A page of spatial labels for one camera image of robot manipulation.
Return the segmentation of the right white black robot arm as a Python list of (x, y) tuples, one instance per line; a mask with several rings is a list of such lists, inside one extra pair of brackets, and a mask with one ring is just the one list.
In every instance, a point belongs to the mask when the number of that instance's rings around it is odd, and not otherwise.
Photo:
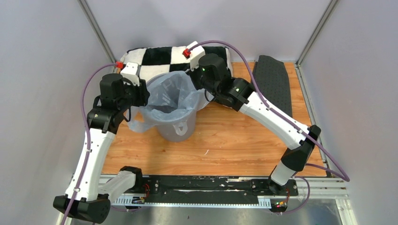
[(307, 126), (284, 113), (255, 90), (254, 82), (231, 75), (223, 58), (215, 53), (189, 56), (194, 85), (205, 90), (206, 100), (245, 114), (277, 135), (287, 149), (271, 172), (267, 187), (273, 195), (287, 189), (288, 180), (302, 171), (315, 148), (321, 129)]

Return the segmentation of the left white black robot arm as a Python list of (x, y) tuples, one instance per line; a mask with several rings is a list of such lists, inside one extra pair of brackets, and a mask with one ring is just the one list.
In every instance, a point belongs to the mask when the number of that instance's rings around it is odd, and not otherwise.
[(53, 201), (53, 207), (65, 216), (96, 224), (105, 221), (111, 204), (125, 191), (137, 194), (143, 190), (142, 171), (132, 166), (122, 167), (103, 186), (99, 181), (119, 125), (132, 119), (131, 107), (147, 105), (150, 96), (145, 80), (138, 75), (107, 74), (99, 87), (93, 108), (83, 113), (86, 133), (75, 175), (65, 194)]

